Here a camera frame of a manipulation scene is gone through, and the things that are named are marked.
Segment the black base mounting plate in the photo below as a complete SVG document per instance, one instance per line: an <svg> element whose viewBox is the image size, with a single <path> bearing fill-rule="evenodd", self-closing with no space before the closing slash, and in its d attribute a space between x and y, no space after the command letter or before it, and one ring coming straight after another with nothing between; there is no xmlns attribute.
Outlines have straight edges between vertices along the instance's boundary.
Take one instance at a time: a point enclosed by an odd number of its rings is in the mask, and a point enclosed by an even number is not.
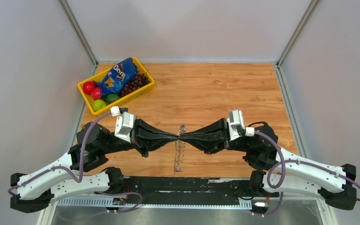
<svg viewBox="0 0 360 225"><path fill-rule="evenodd" d="M124 177L121 170L108 167L107 193L125 195L130 204L160 204L187 206L234 206L241 200L265 198L270 194L263 189L253 189L249 180L220 180L197 177Z"/></svg>

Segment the yellow plastic bin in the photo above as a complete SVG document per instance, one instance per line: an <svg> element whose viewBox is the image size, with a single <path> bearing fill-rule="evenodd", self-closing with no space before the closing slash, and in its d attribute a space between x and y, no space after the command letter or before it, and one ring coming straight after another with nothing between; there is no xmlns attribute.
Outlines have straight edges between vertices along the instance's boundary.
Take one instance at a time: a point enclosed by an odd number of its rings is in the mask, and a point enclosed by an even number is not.
<svg viewBox="0 0 360 225"><path fill-rule="evenodd" d="M116 102L114 102L112 104L109 104L109 105L107 104L107 106L105 108L103 108L97 112L94 112L92 110L91 105L94 100L92 99L91 95L86 95L83 93L82 85L83 85L83 83L89 82L89 81L93 81L95 84L96 84L96 82L101 82L103 80L103 77L105 75L107 75L109 69L111 69L112 67L78 83L77 87L78 87L81 95L83 96L87 107L89 108L90 112L94 116L99 117L106 112L110 112L110 108L112 108L114 106L122 106L122 105L128 103L129 101L131 101L153 89L154 84L155 84L155 80L153 79L153 77L147 72L146 68L141 64L141 62L136 57L133 57L133 61L136 64L136 66L138 67L138 74L145 74L148 77L148 79L150 80L150 83L145 85L144 87L141 87L140 89L124 96L124 97L121 97L119 100L117 100Z"/></svg>

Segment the pink red apple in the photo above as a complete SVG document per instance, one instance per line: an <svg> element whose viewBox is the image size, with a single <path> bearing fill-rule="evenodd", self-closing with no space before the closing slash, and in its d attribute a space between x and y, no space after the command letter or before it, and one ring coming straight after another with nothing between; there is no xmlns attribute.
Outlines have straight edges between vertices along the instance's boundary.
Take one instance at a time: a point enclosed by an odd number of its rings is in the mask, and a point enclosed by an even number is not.
<svg viewBox="0 0 360 225"><path fill-rule="evenodd" d="M103 95L102 90L99 87L96 87L92 92L91 92L91 97L93 100L97 100L100 99L101 96Z"/></svg>

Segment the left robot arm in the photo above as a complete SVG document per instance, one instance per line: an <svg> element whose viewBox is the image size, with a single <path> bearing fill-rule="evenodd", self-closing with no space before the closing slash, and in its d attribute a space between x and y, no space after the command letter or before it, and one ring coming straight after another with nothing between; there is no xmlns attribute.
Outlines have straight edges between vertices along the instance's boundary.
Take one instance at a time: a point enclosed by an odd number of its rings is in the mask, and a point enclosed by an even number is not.
<svg viewBox="0 0 360 225"><path fill-rule="evenodd" d="M11 209L38 212L63 198L86 193L128 195L119 168L108 167L95 175L88 172L105 164L108 154L136 150L147 157L151 151L178 140L179 135L152 127L142 119L119 116L114 132L90 122L76 138L76 145L42 169L11 175Z"/></svg>

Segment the dark purple grapes bunch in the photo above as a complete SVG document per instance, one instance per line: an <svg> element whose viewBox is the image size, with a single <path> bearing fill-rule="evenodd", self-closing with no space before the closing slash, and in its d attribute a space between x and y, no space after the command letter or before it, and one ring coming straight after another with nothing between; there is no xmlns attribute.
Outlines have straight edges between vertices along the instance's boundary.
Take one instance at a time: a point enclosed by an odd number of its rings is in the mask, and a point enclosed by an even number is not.
<svg viewBox="0 0 360 225"><path fill-rule="evenodd" d="M130 80L128 83L126 83L123 88L120 91L120 96L124 97L141 87L144 87L145 85L149 84L150 80L145 74L137 74L132 80Z"/></svg>

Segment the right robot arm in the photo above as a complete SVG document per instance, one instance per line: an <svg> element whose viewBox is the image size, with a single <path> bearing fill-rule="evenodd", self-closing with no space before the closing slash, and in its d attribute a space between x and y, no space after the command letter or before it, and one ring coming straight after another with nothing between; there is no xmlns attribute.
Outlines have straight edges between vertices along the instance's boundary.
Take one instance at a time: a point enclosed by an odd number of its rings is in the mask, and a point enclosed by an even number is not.
<svg viewBox="0 0 360 225"><path fill-rule="evenodd" d="M278 136L266 122L245 127L239 121L220 119L199 130L181 134L179 140L208 155L222 150L244 152L244 161L254 169L249 181L250 192L254 195L264 192L309 195L341 210L352 210L357 202L353 184L355 166L325 165L291 153L279 147Z"/></svg>

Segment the dark green lime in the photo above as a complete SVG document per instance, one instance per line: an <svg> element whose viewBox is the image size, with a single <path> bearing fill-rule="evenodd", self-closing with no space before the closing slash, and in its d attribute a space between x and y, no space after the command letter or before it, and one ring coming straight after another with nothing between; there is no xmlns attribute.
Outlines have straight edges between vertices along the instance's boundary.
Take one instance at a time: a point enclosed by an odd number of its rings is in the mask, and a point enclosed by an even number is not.
<svg viewBox="0 0 360 225"><path fill-rule="evenodd" d="M120 98L121 98L120 95L115 94L115 93L110 93L105 97L105 102L109 105L109 104L116 102Z"/></svg>

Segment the metal keyring holder plate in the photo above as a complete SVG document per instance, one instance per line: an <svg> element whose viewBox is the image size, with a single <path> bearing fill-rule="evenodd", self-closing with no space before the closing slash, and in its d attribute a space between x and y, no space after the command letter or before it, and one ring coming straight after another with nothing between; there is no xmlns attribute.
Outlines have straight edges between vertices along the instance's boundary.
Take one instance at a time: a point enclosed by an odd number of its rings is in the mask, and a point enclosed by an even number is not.
<svg viewBox="0 0 360 225"><path fill-rule="evenodd" d="M177 140L175 142L175 147L176 147L176 154L175 154L175 160L174 160L174 173L179 173L179 172L182 172L180 165L183 162L182 158L184 157L185 142L183 142L181 140Z"/></svg>

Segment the light green apple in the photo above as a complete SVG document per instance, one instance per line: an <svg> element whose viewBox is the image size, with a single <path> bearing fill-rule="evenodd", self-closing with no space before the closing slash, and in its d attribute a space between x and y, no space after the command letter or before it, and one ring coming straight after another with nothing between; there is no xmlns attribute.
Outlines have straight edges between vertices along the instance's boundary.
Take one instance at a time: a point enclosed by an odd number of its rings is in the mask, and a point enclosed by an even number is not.
<svg viewBox="0 0 360 225"><path fill-rule="evenodd" d="M107 106L107 103L102 99L97 99L93 101L91 107L94 112L97 112Z"/></svg>

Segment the blue Doritos chip bag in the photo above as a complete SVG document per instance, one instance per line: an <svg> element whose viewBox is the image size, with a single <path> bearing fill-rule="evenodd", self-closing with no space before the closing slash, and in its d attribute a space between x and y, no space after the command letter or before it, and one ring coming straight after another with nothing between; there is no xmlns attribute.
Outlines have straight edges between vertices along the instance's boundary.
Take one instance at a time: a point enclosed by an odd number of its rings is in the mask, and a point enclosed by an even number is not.
<svg viewBox="0 0 360 225"><path fill-rule="evenodd" d="M96 85L101 89L101 97L105 98L108 94L119 94L122 88L138 74L138 67L132 57L115 64L109 69L107 75Z"/></svg>

